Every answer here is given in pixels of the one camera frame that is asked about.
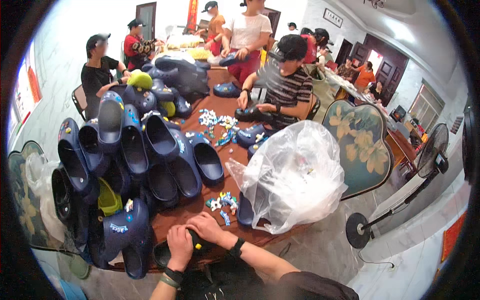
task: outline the clear plastic bag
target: clear plastic bag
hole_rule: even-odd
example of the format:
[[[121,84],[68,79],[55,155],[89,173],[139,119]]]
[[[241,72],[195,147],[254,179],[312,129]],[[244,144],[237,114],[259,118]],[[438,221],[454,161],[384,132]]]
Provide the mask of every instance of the clear plastic bag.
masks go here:
[[[25,160],[25,175],[33,194],[40,197],[40,215],[48,233],[55,239],[65,241],[65,226],[55,213],[52,193],[52,172],[58,162],[48,162],[45,154],[30,154]]]
[[[272,135],[248,166],[230,159],[226,167],[252,204],[252,227],[271,234],[325,218],[347,189],[335,138],[310,120]],[[271,224],[257,226],[261,218]]]

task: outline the light fixture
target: light fixture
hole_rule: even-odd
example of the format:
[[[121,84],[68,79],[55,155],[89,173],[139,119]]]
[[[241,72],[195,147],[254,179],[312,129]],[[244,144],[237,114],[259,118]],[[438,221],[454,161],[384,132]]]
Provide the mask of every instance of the light fixture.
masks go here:
[[[377,6],[380,8],[384,7],[384,1],[382,0],[368,0],[368,1],[372,3],[373,8],[375,9],[377,8]]]

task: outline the door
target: door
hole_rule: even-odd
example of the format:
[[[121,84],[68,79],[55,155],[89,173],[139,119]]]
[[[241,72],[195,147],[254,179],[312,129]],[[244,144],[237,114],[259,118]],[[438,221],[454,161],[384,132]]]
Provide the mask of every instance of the door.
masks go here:
[[[144,40],[155,39],[155,12],[156,2],[137,5],[136,18],[145,24],[142,29]]]
[[[352,51],[352,47],[353,47],[352,43],[350,43],[346,39],[343,39],[342,47],[340,47],[340,51],[338,52],[335,60],[335,63],[337,65],[341,65],[342,63],[345,63],[348,56],[350,55],[350,52]]]
[[[377,79],[377,82],[381,81],[383,84],[384,97],[382,98],[382,105],[384,107],[387,106],[392,99],[392,96],[395,93],[398,84],[400,83],[400,79],[402,78],[404,70],[405,68],[403,66],[396,66],[386,57],[384,57],[380,63],[380,67],[378,68],[375,78]]]
[[[278,21],[280,20],[281,12],[275,11],[269,8],[265,8],[262,12],[262,15],[267,16],[270,19],[270,24],[272,26],[272,36],[275,37],[276,28],[278,27]]]

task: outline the smartwatch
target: smartwatch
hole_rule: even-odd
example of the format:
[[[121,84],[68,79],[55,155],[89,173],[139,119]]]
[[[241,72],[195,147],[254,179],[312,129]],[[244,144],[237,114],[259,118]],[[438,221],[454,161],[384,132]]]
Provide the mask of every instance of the smartwatch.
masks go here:
[[[240,248],[244,243],[245,243],[245,240],[242,238],[239,238],[238,241],[235,243],[235,246],[233,246],[233,248],[230,249],[230,255],[233,257],[240,257],[241,255]]]
[[[165,270],[165,275],[172,278],[172,280],[178,283],[179,285],[183,281],[183,273],[180,271],[173,271],[172,269],[167,268]]]

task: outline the orange shirt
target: orange shirt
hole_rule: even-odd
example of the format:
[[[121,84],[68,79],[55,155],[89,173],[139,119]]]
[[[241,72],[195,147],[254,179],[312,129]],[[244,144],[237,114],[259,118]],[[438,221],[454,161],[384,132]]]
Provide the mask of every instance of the orange shirt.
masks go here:
[[[365,71],[365,65],[359,67],[360,74],[355,81],[355,85],[358,87],[366,87],[369,82],[375,82],[375,74],[373,72]]]

